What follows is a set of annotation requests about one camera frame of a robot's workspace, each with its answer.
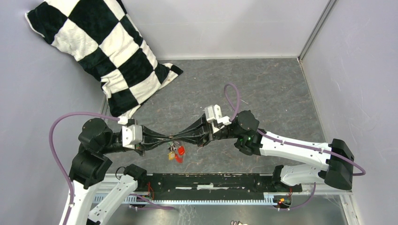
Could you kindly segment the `red key tag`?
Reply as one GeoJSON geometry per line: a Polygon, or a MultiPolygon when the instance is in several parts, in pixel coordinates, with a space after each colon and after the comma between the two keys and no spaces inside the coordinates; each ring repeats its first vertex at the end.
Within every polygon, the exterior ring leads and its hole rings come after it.
{"type": "Polygon", "coordinates": [[[182,163],[185,155],[185,148],[183,146],[179,146],[175,149],[175,159],[178,163],[182,163]]]}

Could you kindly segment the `yellow key tag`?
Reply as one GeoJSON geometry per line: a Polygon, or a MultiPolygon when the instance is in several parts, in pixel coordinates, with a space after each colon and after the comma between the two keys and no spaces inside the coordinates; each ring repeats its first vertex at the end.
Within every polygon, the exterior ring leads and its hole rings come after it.
{"type": "Polygon", "coordinates": [[[176,157],[175,152],[170,152],[170,153],[168,154],[168,160],[174,160],[175,157],[176,157]]]}

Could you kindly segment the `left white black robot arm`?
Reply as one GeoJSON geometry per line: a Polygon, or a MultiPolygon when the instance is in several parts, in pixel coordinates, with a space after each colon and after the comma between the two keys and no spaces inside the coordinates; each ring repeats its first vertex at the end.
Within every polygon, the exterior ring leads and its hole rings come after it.
{"type": "Polygon", "coordinates": [[[153,202],[155,191],[146,175],[147,172],[134,164],[124,167],[117,184],[96,207],[92,202],[97,194],[112,161],[106,154],[134,150],[144,152],[144,128],[133,119],[122,119],[120,132],[114,133],[101,118],[88,120],[78,139],[80,146],[72,160],[66,181],[69,194],[62,214],[61,225],[106,225],[119,206],[134,191],[145,190],[145,195],[136,197],[150,205],[150,209],[172,210],[153,202]]]}

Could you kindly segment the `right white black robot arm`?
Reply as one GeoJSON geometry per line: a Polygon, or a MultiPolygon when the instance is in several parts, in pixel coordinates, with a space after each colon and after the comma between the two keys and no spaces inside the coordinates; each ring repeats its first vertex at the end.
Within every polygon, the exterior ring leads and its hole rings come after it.
{"type": "Polygon", "coordinates": [[[300,162],[297,166],[277,166],[271,178],[276,191],[301,183],[324,182],[332,188],[351,190],[354,155],[340,139],[331,143],[306,142],[282,137],[259,129],[260,122],[249,110],[239,112],[232,121],[205,113],[173,140],[205,146],[210,141],[235,139],[243,154],[272,156],[300,162]]]}

